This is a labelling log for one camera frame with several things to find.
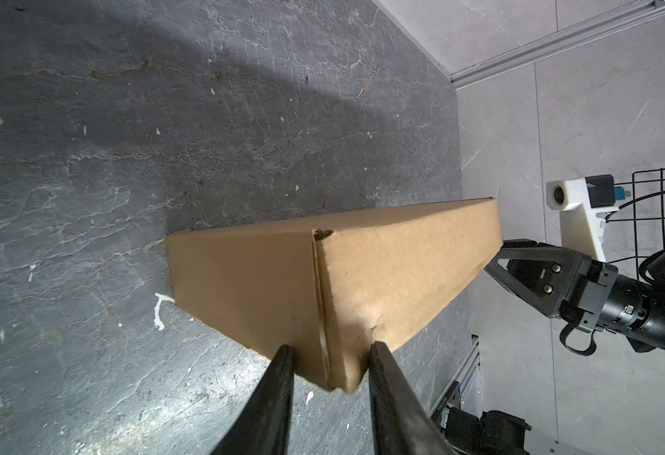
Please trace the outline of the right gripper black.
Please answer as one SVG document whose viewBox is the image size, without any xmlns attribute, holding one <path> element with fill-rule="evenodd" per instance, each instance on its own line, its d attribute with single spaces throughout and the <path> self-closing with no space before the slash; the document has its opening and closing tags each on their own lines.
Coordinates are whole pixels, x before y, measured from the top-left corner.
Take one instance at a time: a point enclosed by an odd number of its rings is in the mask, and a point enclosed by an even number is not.
<svg viewBox="0 0 665 455">
<path fill-rule="evenodd" d="M 568 324 L 559 340 L 573 354 L 593 355 L 597 331 L 626 337 L 639 354 L 665 350 L 665 259 L 650 258 L 641 265 L 644 282 L 606 272 L 605 278 L 614 282 L 595 312 L 583 307 L 584 299 L 561 307 L 579 280 L 584 261 L 584 254 L 561 246 L 507 240 L 485 271 L 543 316 L 552 319 L 560 315 Z"/>
</svg>

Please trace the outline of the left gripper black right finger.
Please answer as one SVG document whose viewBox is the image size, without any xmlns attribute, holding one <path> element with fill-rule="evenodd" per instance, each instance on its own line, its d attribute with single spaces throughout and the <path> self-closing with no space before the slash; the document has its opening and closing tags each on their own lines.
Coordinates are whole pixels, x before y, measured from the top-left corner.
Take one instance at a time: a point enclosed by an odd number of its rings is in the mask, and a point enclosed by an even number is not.
<svg viewBox="0 0 665 455">
<path fill-rule="evenodd" d="M 387 345 L 376 341 L 368 358 L 368 386 L 376 454 L 452 454 L 421 406 Z"/>
</svg>

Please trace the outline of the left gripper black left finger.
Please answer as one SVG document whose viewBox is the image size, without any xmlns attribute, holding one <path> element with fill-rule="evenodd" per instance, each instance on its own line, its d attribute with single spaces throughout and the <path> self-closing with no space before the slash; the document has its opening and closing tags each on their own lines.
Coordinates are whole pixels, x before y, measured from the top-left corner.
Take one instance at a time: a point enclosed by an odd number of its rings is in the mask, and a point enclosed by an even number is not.
<svg viewBox="0 0 665 455">
<path fill-rule="evenodd" d="M 212 454 L 288 453 L 295 365 L 294 349 L 282 345 Z"/>
</svg>

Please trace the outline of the brown cardboard box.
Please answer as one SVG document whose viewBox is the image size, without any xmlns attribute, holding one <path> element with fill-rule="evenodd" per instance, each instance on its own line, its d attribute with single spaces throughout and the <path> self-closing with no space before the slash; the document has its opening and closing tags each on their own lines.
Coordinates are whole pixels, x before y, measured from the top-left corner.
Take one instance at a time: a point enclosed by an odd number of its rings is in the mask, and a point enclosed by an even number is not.
<svg viewBox="0 0 665 455">
<path fill-rule="evenodd" d="M 397 350 L 503 244 L 493 198 L 354 210 L 165 239 L 176 305 L 296 373 L 354 392 L 373 343 Z"/>
</svg>

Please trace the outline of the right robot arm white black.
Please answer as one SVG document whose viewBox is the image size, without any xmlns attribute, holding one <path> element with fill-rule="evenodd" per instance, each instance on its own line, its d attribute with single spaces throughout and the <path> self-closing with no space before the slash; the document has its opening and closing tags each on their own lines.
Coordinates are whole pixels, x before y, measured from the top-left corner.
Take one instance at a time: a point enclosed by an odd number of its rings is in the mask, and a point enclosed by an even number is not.
<svg viewBox="0 0 665 455">
<path fill-rule="evenodd" d="M 632 279 L 573 249 L 512 240 L 485 270 L 543 316 L 563 320 L 563 345 L 575 330 L 607 331 L 640 354 L 665 350 L 665 249 L 646 258 Z"/>
</svg>

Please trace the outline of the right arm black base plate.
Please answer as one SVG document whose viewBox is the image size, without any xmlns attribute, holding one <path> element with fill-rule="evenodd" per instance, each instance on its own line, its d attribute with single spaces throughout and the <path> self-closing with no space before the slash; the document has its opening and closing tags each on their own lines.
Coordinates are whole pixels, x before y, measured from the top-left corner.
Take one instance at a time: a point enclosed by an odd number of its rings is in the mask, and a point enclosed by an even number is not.
<svg viewBox="0 0 665 455">
<path fill-rule="evenodd" d="M 431 416 L 435 427 L 457 454 L 527 455 L 525 420 L 486 411 L 476 417 L 461 409 L 461 383 L 454 381 L 438 401 Z"/>
</svg>

